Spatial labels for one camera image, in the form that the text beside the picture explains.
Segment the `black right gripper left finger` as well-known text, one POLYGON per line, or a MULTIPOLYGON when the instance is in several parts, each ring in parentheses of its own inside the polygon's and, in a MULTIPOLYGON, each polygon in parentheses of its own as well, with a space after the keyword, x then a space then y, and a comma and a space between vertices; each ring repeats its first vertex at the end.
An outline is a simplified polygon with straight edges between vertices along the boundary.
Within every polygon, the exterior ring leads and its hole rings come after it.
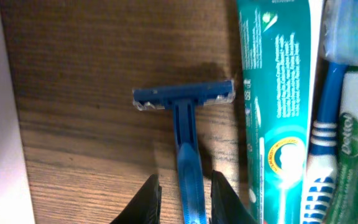
POLYGON ((110 224, 160 224, 162 187, 152 174, 110 224))

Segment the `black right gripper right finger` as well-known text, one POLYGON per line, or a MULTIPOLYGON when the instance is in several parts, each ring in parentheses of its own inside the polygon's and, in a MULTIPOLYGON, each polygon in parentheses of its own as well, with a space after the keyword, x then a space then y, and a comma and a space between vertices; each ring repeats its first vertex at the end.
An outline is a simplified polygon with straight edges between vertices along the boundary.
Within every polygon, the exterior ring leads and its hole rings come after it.
POLYGON ((212 224, 256 224, 257 221, 242 204, 230 183, 220 171, 212 171, 211 218, 212 224))

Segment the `blue disposable razor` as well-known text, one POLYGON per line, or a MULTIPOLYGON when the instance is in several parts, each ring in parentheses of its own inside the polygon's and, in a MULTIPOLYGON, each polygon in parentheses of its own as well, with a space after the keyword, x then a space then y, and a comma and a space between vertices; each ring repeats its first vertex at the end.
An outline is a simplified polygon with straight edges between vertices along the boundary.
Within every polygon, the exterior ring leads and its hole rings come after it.
POLYGON ((132 94, 132 103, 139 111, 172 111, 183 221, 206 223, 203 169, 196 130, 196 107, 233 102, 234 81, 141 88, 134 89, 132 94))

